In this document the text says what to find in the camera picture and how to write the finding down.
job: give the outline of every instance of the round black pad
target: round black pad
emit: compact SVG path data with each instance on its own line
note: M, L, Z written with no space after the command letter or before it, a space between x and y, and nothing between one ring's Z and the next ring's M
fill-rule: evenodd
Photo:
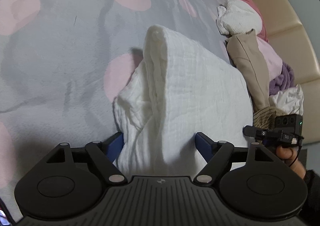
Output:
M35 166L16 185L15 198L23 215L63 219L90 209L101 197L102 185L92 173L75 166Z
M304 181L284 164L271 164L255 162L255 166L245 165L222 177L219 190L230 208L265 220L298 213L307 197Z
M75 182L65 176L51 176L38 184L38 191L47 197L61 197L72 192Z
M274 195L283 190L284 183L274 175L258 174L248 179L247 186L257 194Z

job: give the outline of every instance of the beige upholstered headboard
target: beige upholstered headboard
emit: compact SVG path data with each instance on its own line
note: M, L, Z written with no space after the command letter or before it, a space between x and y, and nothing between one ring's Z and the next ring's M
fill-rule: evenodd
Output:
M288 0L253 1L263 16L269 43L302 86L305 143L320 141L320 68L309 37Z

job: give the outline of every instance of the white towel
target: white towel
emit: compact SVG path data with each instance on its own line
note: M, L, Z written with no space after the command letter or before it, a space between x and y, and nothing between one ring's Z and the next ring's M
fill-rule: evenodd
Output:
M218 7L217 27L221 34L245 34L252 29L258 35L262 30L259 14L242 0L227 0Z
M241 73L198 42L162 26L148 29L144 60L115 99L126 175L195 176L206 162L194 135L246 147L252 107Z
M287 114L303 115L303 91L301 85L279 91L269 96L271 106L283 110Z

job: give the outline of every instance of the black sleeve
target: black sleeve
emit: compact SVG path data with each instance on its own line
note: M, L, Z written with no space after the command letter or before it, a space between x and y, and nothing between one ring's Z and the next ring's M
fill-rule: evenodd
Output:
M310 226L320 225L320 177L308 170L304 178L308 186L308 196L299 214Z

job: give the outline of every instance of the patterned fabric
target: patterned fabric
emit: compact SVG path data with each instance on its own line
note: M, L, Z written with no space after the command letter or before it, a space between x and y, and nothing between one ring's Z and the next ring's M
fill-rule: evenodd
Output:
M284 111L270 106L253 114L253 126L261 129L274 129L275 118L287 115Z
M229 62L215 24L225 0L0 0L0 197L60 142L117 131L113 100L160 24Z

